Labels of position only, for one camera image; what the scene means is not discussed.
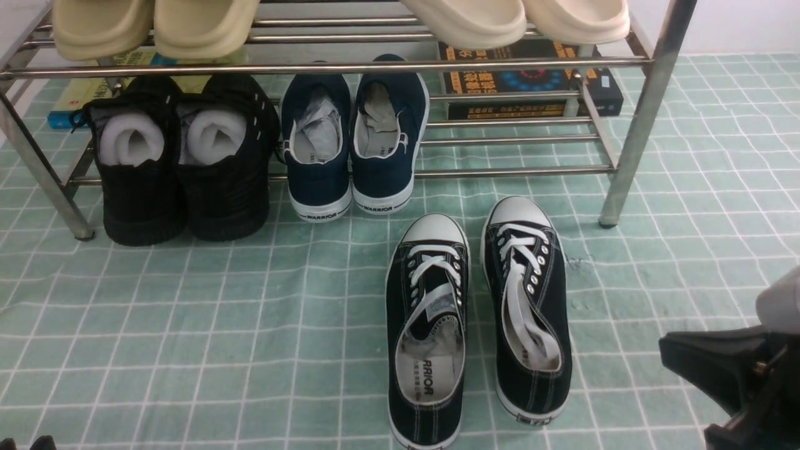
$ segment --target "white wall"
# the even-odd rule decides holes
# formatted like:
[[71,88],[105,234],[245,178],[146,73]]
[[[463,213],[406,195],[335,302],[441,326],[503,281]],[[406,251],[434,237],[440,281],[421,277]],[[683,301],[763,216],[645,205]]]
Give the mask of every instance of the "white wall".
[[[669,0],[628,0],[651,42]],[[800,0],[698,0],[684,53],[800,53]]]

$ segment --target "black plastic object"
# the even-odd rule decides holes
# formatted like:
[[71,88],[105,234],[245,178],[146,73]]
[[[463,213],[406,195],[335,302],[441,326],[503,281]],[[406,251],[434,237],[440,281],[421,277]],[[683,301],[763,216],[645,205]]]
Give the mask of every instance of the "black plastic object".
[[731,415],[706,429],[709,450],[800,448],[800,337],[761,326],[680,331],[659,347],[664,367]]
[[[0,442],[0,450],[17,450],[17,443],[11,438],[5,438]],[[30,450],[56,450],[55,441],[52,436],[40,436],[30,446]]]

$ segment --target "book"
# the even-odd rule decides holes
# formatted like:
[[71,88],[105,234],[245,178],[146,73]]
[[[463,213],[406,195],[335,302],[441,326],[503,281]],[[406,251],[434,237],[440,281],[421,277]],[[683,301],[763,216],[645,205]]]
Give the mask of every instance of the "book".
[[[247,53],[242,49],[218,59],[180,61],[172,58],[165,58],[155,50],[134,50],[128,54],[114,57],[115,66],[174,66],[183,63],[213,63],[213,64],[243,64],[247,61]],[[191,75],[173,77],[173,80],[186,93],[199,93],[206,85],[210,76]],[[127,86],[133,78],[124,78],[123,86]],[[111,90],[103,78],[76,78],[70,81],[61,96],[56,100],[53,109],[47,115],[47,123],[54,130],[70,129],[70,115],[73,111],[81,109],[88,102],[96,98],[110,98]]]
[[[578,48],[545,39],[524,39],[493,50],[459,50],[438,44],[439,58],[446,61],[502,60],[512,58],[574,58]],[[601,116],[619,115],[622,92],[611,71],[583,71],[594,105]],[[493,94],[568,90],[572,70],[459,71],[442,74],[445,94]],[[580,101],[579,115],[588,115]],[[449,120],[556,117],[564,114],[566,100],[476,100],[448,102]]]

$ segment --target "floor mat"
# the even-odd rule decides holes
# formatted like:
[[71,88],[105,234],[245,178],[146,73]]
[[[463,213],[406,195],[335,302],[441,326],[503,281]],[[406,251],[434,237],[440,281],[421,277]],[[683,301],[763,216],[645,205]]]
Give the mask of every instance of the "floor mat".
[[[636,70],[617,74],[628,99],[610,123],[620,143],[643,80]],[[276,96],[289,82],[261,80]],[[440,84],[435,74],[426,80]],[[46,125],[64,86],[50,82],[26,115],[59,173],[87,140],[85,131]],[[441,104],[431,114],[443,119]],[[427,137],[504,133],[435,129]],[[457,147],[425,149],[418,166],[523,162],[600,159],[590,144]],[[702,429],[726,417],[662,368],[658,338],[754,323],[755,296],[800,263],[800,57],[680,58],[613,230],[597,225],[602,176],[426,180],[397,214],[353,208],[315,225],[300,221],[286,186],[274,184],[269,222],[248,239],[184,235],[132,249],[102,230],[91,242],[74,240],[34,186],[3,145],[0,437],[21,447],[51,434],[62,449],[398,449],[386,410],[390,253],[417,217],[441,212],[464,227],[477,255],[494,203],[526,195],[552,218],[570,263],[572,395],[540,430],[505,413],[494,394],[490,298],[475,277],[453,448],[700,450]],[[97,188],[76,196],[96,227],[99,200]]]

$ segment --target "slipper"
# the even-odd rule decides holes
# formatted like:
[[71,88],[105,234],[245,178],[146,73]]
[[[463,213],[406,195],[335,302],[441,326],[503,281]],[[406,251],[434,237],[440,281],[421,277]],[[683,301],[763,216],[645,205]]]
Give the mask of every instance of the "slipper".
[[153,26],[153,0],[55,0],[52,17],[58,53],[89,61],[141,46]]
[[167,58],[221,58],[244,45],[259,0],[156,0],[155,48]]
[[605,44],[630,32],[627,0],[523,0],[536,30],[565,44]]
[[428,29],[460,50],[488,50],[517,42],[527,20],[521,0],[401,0]]

